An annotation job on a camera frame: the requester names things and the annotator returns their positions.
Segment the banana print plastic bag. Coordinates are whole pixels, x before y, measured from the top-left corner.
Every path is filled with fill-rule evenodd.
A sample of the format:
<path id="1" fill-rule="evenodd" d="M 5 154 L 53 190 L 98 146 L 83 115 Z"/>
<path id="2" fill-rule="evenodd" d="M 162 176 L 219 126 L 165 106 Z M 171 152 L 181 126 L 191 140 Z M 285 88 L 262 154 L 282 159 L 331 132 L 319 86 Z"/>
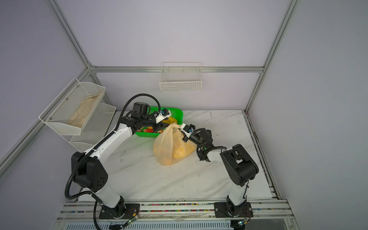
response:
<path id="1" fill-rule="evenodd" d="M 192 154 L 197 145 L 190 140 L 184 142 L 184 137 L 178 124 L 170 124 L 153 144 L 156 161 L 162 166 L 170 166 Z"/>

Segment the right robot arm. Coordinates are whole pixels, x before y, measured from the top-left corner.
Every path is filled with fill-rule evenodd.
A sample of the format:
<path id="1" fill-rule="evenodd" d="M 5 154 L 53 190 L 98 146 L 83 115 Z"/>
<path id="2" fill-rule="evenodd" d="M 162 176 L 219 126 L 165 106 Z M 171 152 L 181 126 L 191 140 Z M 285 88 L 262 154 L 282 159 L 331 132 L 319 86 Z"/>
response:
<path id="1" fill-rule="evenodd" d="M 182 125 L 180 131 L 183 141 L 191 141 L 196 145 L 196 153 L 200 161 L 223 163 L 232 186 L 226 202 L 214 204 L 216 217 L 253 217 L 253 209 L 247 201 L 249 183 L 259 173 L 259 168 L 245 148 L 236 144 L 231 148 L 214 146 L 212 133 L 205 128 L 196 129 L 194 125 Z"/>

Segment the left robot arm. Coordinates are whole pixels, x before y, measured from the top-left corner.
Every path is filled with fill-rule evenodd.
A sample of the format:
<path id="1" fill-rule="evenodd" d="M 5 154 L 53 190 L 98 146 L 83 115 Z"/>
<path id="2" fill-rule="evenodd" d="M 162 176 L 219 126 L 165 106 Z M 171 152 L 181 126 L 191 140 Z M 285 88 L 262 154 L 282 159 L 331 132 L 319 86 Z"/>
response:
<path id="1" fill-rule="evenodd" d="M 128 105 L 136 98 L 153 99 L 158 107 L 156 112 L 150 111 L 147 103 L 134 103 L 133 109 L 126 111 Z M 75 152 L 71 157 L 71 174 L 67 180 L 64 196 L 68 200 L 83 195 L 91 195 L 96 204 L 101 204 L 103 210 L 110 212 L 114 218 L 119 218 L 126 211 L 125 201 L 108 182 L 105 169 L 106 160 L 127 139 L 139 129 L 152 126 L 156 129 L 163 126 L 163 120 L 170 116 L 170 111 L 162 109 L 157 98 L 150 94 L 137 94 L 124 105 L 116 126 L 101 141 L 84 152 Z"/>

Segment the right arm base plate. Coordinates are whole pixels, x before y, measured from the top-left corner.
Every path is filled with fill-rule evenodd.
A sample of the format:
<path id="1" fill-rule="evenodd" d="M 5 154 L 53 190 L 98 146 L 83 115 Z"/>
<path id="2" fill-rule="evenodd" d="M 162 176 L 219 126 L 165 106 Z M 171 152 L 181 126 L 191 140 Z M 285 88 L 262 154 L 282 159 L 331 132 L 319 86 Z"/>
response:
<path id="1" fill-rule="evenodd" d="M 217 218 L 252 218 L 254 216 L 250 202 L 244 201 L 238 206 L 231 202 L 215 202 L 215 217 Z"/>

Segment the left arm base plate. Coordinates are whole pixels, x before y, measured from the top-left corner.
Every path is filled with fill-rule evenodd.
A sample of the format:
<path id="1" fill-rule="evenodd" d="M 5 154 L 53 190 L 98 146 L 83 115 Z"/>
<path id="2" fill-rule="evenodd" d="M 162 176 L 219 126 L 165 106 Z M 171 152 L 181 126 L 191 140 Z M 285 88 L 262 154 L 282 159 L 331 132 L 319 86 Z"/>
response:
<path id="1" fill-rule="evenodd" d="M 115 208 L 102 205 L 99 219 L 131 219 L 134 214 L 138 215 L 139 211 L 139 203 L 125 203 L 123 205 L 117 205 Z"/>

